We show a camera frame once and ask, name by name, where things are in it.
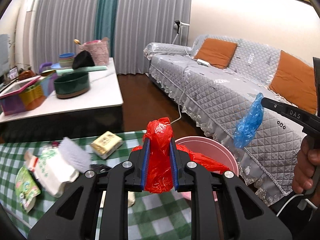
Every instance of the blue plastic bag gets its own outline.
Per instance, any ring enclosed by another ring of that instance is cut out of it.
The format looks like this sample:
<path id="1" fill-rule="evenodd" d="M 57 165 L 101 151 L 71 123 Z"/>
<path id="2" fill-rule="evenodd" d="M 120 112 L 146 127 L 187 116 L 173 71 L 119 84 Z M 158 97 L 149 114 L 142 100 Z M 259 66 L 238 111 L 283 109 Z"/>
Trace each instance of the blue plastic bag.
<path id="1" fill-rule="evenodd" d="M 264 108 L 261 105 L 261 99 L 263 99 L 263 94 L 259 93 L 253 101 L 248 114 L 236 125 L 236 130 L 233 134 L 235 147 L 246 147 L 254 138 L 256 130 L 263 119 Z"/>

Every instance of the pink bucket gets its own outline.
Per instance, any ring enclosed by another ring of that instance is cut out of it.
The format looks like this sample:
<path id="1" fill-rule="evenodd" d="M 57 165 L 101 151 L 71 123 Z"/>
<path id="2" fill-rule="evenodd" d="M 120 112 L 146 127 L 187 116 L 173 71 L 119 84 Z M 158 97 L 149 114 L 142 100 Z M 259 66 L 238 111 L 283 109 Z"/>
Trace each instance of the pink bucket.
<path id="1" fill-rule="evenodd" d="M 220 143 L 200 136 L 188 136 L 176 140 L 176 144 L 185 145 L 189 150 L 202 153 L 211 159 L 220 162 L 230 168 L 239 176 L 238 164 L 231 152 Z M 184 198 L 191 200 L 191 192 L 182 192 Z M 217 195 L 213 192 L 214 200 L 217 201 Z"/>

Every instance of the human hand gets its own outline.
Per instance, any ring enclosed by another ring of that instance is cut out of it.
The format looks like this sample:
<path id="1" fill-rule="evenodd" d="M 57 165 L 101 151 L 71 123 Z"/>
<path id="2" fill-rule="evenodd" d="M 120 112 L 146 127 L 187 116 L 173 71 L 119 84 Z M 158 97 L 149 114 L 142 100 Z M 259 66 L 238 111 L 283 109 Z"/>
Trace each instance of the human hand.
<path id="1" fill-rule="evenodd" d="M 302 140 L 300 150 L 297 155 L 298 163 L 294 168 L 294 178 L 292 189 L 295 193 L 301 194 L 304 190 L 311 189 L 313 181 L 311 177 L 315 172 L 315 166 L 320 165 L 320 149 L 310 150 L 305 137 Z M 310 201 L 317 207 L 320 205 L 320 187 Z"/>

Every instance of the green ceramic dish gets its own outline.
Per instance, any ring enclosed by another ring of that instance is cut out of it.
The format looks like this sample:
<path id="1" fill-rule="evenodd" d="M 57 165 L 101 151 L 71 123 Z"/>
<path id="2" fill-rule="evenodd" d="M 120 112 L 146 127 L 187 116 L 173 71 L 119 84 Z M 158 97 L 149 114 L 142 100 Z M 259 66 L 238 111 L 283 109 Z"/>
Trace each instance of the green ceramic dish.
<path id="1" fill-rule="evenodd" d="M 63 75 L 54 81 L 58 98 L 71 98 L 90 89 L 89 73 L 85 71 Z"/>

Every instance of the orange pillow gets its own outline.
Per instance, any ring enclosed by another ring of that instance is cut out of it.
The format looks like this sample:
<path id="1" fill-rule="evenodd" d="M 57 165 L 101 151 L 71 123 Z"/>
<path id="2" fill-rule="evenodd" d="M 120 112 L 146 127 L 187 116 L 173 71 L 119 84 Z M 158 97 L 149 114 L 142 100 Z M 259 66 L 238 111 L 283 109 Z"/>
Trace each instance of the orange pillow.
<path id="1" fill-rule="evenodd" d="M 283 50 L 269 88 L 297 107 L 311 114 L 316 113 L 317 95 L 313 68 Z"/>
<path id="2" fill-rule="evenodd" d="M 202 59 L 210 65 L 223 69 L 229 65 L 238 44 L 217 39 L 206 39 L 195 59 Z"/>

